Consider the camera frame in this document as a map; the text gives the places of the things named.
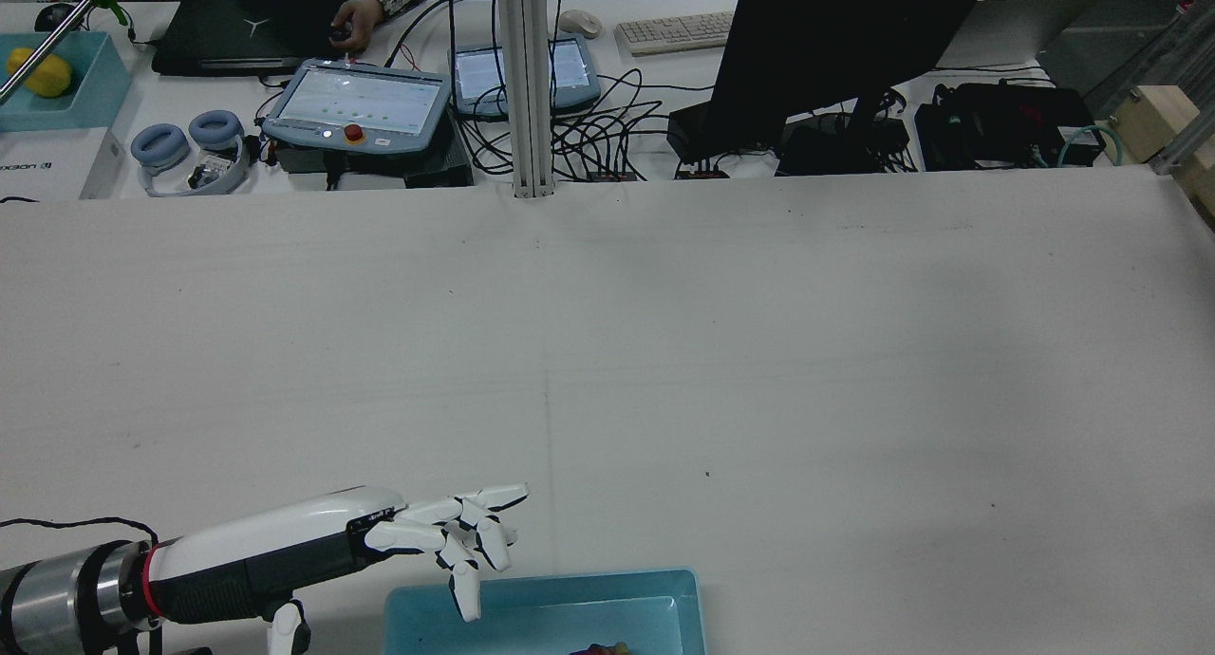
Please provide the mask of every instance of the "red ring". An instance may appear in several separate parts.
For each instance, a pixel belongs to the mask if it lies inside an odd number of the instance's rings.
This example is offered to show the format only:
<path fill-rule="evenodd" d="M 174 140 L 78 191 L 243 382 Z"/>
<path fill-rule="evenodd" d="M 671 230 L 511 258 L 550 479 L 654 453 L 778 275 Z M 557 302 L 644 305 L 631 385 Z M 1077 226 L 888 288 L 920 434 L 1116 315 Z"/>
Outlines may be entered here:
<path fill-rule="evenodd" d="M 152 554 L 160 548 L 160 543 L 157 543 L 148 550 L 147 557 L 143 558 L 143 602 L 147 603 L 148 611 L 151 611 L 157 617 L 164 617 L 164 612 L 157 606 L 156 600 L 152 599 L 152 582 L 148 580 L 148 569 L 152 568 Z"/>

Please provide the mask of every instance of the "yellow fruit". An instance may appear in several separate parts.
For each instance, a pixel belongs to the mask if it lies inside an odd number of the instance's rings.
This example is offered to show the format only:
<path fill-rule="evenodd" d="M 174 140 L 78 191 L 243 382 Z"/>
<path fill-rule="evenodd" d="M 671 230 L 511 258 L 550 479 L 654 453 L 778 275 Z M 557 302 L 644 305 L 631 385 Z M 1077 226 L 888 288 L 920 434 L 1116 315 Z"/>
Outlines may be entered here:
<path fill-rule="evenodd" d="M 17 68 L 26 63 L 29 55 L 33 53 L 34 50 L 27 46 L 15 46 L 9 53 L 9 61 L 5 62 L 9 75 L 13 75 L 13 72 L 17 72 Z M 68 85 L 72 85 L 72 66 L 60 55 L 47 55 L 45 61 L 39 63 L 38 68 L 34 68 L 34 73 L 26 79 L 26 87 L 43 97 L 60 97 L 68 89 Z"/>

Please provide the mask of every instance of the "wooden block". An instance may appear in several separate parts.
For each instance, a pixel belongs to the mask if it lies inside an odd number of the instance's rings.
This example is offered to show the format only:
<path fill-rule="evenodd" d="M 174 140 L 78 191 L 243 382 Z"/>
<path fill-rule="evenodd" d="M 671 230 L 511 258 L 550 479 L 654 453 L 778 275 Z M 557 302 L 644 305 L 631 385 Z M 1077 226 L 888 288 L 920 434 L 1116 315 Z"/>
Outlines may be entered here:
<path fill-rule="evenodd" d="M 1126 153 L 1142 162 L 1160 152 L 1197 115 L 1198 107 L 1177 85 L 1136 85 L 1111 115 L 1109 126 Z"/>

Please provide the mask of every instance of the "keyboard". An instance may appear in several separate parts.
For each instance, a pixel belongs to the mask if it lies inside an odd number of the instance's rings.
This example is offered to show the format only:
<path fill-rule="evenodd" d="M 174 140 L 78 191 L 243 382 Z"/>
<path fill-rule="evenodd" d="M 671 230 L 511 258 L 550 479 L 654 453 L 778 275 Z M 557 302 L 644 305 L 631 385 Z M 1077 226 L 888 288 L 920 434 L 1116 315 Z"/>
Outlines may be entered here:
<path fill-rule="evenodd" d="M 716 11 L 713 15 L 623 22 L 616 24 L 616 40 L 633 57 L 720 46 L 725 45 L 725 38 L 730 35 L 733 19 L 733 11 Z"/>

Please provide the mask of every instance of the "metal pole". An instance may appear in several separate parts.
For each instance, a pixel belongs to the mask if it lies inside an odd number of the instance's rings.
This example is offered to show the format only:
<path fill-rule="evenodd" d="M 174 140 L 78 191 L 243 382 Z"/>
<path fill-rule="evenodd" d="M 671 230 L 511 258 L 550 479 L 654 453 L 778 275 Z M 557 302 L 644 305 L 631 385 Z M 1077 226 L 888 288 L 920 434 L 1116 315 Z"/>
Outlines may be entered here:
<path fill-rule="evenodd" d="M 553 193 L 548 0 L 498 0 L 515 197 Z"/>
<path fill-rule="evenodd" d="M 1159 176 L 1172 174 L 1181 166 L 1181 162 L 1194 153 L 1194 149 L 1211 140 L 1211 135 L 1215 135 L 1215 106 L 1199 111 L 1193 122 L 1182 128 L 1181 132 L 1177 132 L 1177 136 L 1152 158 L 1149 162 L 1152 170 Z"/>
<path fill-rule="evenodd" d="M 84 18 L 95 6 L 95 2 L 91 0 L 81 0 L 79 5 L 74 7 L 72 13 L 67 16 L 63 23 L 58 24 L 58 27 L 51 32 L 51 35 L 46 36 L 43 45 L 39 45 L 38 50 L 34 50 L 34 53 L 29 55 L 26 63 L 17 67 L 16 72 L 12 72 L 9 80 L 5 80 L 4 86 L 0 87 L 0 106 L 2 106 L 4 102 L 7 102 L 9 97 L 12 97 L 13 92 L 17 92 L 17 89 L 21 87 L 21 85 L 26 83 L 26 79 L 34 73 L 34 68 L 38 68 L 39 63 L 43 63 L 46 56 L 51 53 L 52 50 L 61 44 L 61 41 L 63 41 L 63 36 L 68 35 L 73 32 L 73 29 L 79 27 L 79 24 L 84 23 Z"/>

